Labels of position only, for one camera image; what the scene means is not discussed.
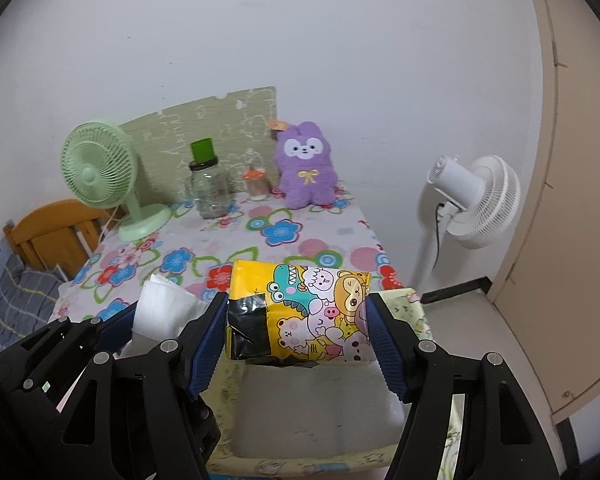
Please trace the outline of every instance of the plush toy eye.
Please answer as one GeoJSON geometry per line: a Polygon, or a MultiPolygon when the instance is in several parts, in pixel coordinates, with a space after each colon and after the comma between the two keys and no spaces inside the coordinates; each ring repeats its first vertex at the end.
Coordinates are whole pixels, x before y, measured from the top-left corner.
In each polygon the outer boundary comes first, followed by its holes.
{"type": "Polygon", "coordinates": [[[306,143],[314,153],[322,153],[322,150],[324,149],[322,141],[316,137],[311,137],[306,143]]]}
{"type": "Polygon", "coordinates": [[[286,156],[297,156],[296,152],[300,149],[300,142],[297,139],[287,139],[285,141],[285,155],[286,156]]]}

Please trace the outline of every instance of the silver screw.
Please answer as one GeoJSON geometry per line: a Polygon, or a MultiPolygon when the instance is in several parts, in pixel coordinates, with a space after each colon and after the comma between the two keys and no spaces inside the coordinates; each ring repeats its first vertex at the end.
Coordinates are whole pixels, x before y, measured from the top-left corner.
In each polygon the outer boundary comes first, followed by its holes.
{"type": "Polygon", "coordinates": [[[420,350],[422,350],[423,352],[430,354],[432,352],[435,352],[436,348],[438,348],[438,347],[436,346],[436,344],[433,341],[429,341],[428,339],[423,339],[422,341],[420,341],[418,343],[418,348],[420,350]]]}
{"type": "Polygon", "coordinates": [[[178,347],[178,342],[175,339],[165,339],[160,343],[160,350],[165,353],[173,352],[178,347]]]}
{"type": "Polygon", "coordinates": [[[107,352],[98,352],[93,356],[93,362],[97,365],[103,365],[109,360],[109,354],[107,352]]]}
{"type": "Polygon", "coordinates": [[[500,354],[496,354],[496,352],[489,352],[487,354],[487,361],[494,366],[500,366],[502,364],[502,356],[500,354]]]}

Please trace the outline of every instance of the yellow package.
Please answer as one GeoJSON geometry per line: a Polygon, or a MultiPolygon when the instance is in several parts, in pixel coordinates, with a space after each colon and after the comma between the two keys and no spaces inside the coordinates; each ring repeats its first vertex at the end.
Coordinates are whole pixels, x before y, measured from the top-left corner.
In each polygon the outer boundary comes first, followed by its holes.
{"type": "Polygon", "coordinates": [[[229,359],[290,365],[376,360],[366,327],[368,272],[234,262],[229,359]]]}

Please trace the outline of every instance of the green fan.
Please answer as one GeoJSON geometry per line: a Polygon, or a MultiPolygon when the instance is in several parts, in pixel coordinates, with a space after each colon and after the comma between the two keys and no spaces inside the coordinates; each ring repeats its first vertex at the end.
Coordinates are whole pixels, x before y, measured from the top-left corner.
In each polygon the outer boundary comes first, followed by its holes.
{"type": "Polygon", "coordinates": [[[73,130],[60,155],[62,177],[76,198],[90,207],[106,209],[126,204],[121,240],[139,240],[157,231],[171,217],[163,204],[140,207],[134,190],[138,160],[130,137],[120,128],[85,123],[73,130]]]}

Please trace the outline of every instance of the wooden chair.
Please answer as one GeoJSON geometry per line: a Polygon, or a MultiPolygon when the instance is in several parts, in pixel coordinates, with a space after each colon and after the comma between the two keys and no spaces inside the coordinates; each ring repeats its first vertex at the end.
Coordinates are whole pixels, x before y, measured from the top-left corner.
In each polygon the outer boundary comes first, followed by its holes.
{"type": "Polygon", "coordinates": [[[93,209],[77,200],[61,200],[36,209],[15,227],[7,225],[3,231],[11,249],[28,266],[51,270],[58,264],[73,278],[89,257],[77,233],[81,233],[91,251],[95,251],[101,232],[99,221],[104,224],[112,213],[112,210],[93,209]]]}

